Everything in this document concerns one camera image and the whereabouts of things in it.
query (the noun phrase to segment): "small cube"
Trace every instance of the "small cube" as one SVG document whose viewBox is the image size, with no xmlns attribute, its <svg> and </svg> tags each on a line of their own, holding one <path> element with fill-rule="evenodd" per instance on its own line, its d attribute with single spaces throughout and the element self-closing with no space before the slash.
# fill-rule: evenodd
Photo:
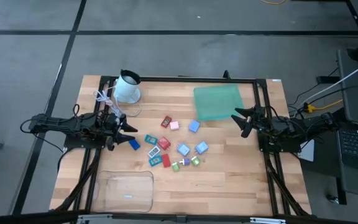
<svg viewBox="0 0 358 224">
<path fill-rule="evenodd" d="M 149 159 L 150 166 L 155 166 L 155 165 L 160 164 L 162 162 L 163 162 L 163 160 L 162 160 L 160 155 Z"/>
<path fill-rule="evenodd" d="M 161 126 L 163 126 L 164 128 L 168 127 L 168 124 L 171 122 L 172 118 L 166 116 L 164 118 L 164 120 L 161 122 Z"/>
<path fill-rule="evenodd" d="M 202 154 L 204 153 L 205 151 L 208 150 L 208 145 L 203 141 L 201 143 L 199 143 L 197 146 L 196 146 L 196 150 L 197 150 L 197 153 L 198 154 Z"/>
<path fill-rule="evenodd" d="M 134 148 L 134 150 L 140 148 L 139 143 L 137 143 L 135 139 L 129 140 L 129 144 L 132 146 L 132 148 Z"/>
<path fill-rule="evenodd" d="M 168 154 L 164 154 L 161 156 L 162 158 L 162 164 L 164 167 L 170 167 L 171 166 L 171 160 L 169 159 Z"/>
<path fill-rule="evenodd" d="M 199 127 L 200 127 L 200 123 L 198 121 L 192 120 L 189 125 L 189 130 L 196 133 Z"/>
<path fill-rule="evenodd" d="M 190 152 L 190 148 L 187 147 L 185 144 L 180 144 L 178 146 L 178 152 L 182 154 L 183 156 L 187 156 L 187 154 Z"/>
<path fill-rule="evenodd" d="M 191 158 L 191 162 L 194 166 L 198 166 L 200 164 L 200 159 L 198 159 L 196 156 Z"/>
<path fill-rule="evenodd" d="M 174 162 L 174 163 L 172 164 L 172 169 L 173 169 L 173 171 L 175 171 L 175 172 L 179 171 L 179 165 L 178 165 L 177 162 Z"/>
<path fill-rule="evenodd" d="M 179 163 L 181 163 L 184 166 L 188 166 L 188 165 L 190 165 L 190 159 L 184 158 L 181 161 L 179 161 Z"/>
<path fill-rule="evenodd" d="M 161 149 L 158 146 L 154 146 L 154 148 L 152 150 L 150 150 L 147 155 L 149 155 L 150 158 L 153 158 L 154 156 L 156 156 L 159 152 L 161 151 Z"/>
<path fill-rule="evenodd" d="M 158 140 L 158 144 L 161 146 L 163 150 L 166 150 L 171 145 L 171 143 L 165 137 L 160 138 Z"/>
<path fill-rule="evenodd" d="M 178 130 L 179 129 L 179 122 L 178 121 L 172 121 L 169 123 L 169 126 L 171 127 L 171 130 Z"/>
<path fill-rule="evenodd" d="M 157 138 L 154 136 L 151 136 L 149 134 L 146 134 L 146 137 L 144 138 L 144 141 L 150 144 L 156 144 L 157 143 Z"/>
</svg>

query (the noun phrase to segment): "transparent tray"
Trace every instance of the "transparent tray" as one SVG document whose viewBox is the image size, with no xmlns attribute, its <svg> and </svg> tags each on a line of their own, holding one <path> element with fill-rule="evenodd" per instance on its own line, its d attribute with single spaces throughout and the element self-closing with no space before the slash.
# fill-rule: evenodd
<svg viewBox="0 0 358 224">
<path fill-rule="evenodd" d="M 236 84 L 194 88 L 194 99 L 200 121 L 230 118 L 239 115 L 234 108 L 244 108 Z"/>
<path fill-rule="evenodd" d="M 153 204 L 153 174 L 101 171 L 95 183 L 93 212 L 148 212 Z"/>
</svg>

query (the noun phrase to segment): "concrete floor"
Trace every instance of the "concrete floor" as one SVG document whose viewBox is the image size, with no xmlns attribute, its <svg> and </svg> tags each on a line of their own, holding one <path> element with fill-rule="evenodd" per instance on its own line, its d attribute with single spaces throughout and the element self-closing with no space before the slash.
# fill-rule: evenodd
<svg viewBox="0 0 358 224">
<path fill-rule="evenodd" d="M 0 29 L 70 30 L 79 5 L 74 0 L 0 0 Z M 114 29 L 357 30 L 357 26 L 342 2 L 287 1 L 273 6 L 258 0 L 88 1 L 80 30 Z M 34 140 L 22 134 L 19 125 L 43 112 L 67 40 L 67 35 L 0 35 L 0 141 L 4 143 L 0 215 L 11 211 Z M 143 76 L 221 77 L 227 69 L 232 77 L 280 78 L 287 101 L 292 102 L 315 84 L 316 76 L 336 68 L 337 49 L 357 45 L 357 38 L 344 37 L 77 36 L 53 115 L 71 116 L 83 75 L 117 75 L 122 68 Z M 333 95 L 319 104 L 340 97 Z M 61 146 L 64 138 L 48 133 L 47 139 Z M 60 152 L 44 144 L 24 213 L 48 210 L 59 156 Z M 334 179 L 304 174 L 313 214 L 358 221 L 358 195 L 348 194 L 347 206 L 334 205 L 324 197 L 334 192 Z"/>
</svg>

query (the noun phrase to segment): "white mug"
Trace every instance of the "white mug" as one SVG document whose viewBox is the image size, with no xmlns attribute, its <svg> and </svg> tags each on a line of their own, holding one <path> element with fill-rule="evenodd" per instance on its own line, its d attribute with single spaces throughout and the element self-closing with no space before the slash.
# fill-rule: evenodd
<svg viewBox="0 0 358 224">
<path fill-rule="evenodd" d="M 136 103 L 140 99 L 140 76 L 129 70 L 121 70 L 114 90 L 114 97 L 123 103 Z"/>
</svg>

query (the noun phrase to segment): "dark blue block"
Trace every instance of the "dark blue block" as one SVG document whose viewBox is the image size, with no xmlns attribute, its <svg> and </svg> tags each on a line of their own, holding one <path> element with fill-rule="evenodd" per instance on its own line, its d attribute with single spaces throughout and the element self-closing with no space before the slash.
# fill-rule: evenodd
<svg viewBox="0 0 358 224">
<path fill-rule="evenodd" d="M 140 148 L 139 143 L 137 143 L 137 141 L 135 139 L 129 140 L 129 144 L 131 144 L 131 146 L 136 150 L 138 148 Z"/>
</svg>

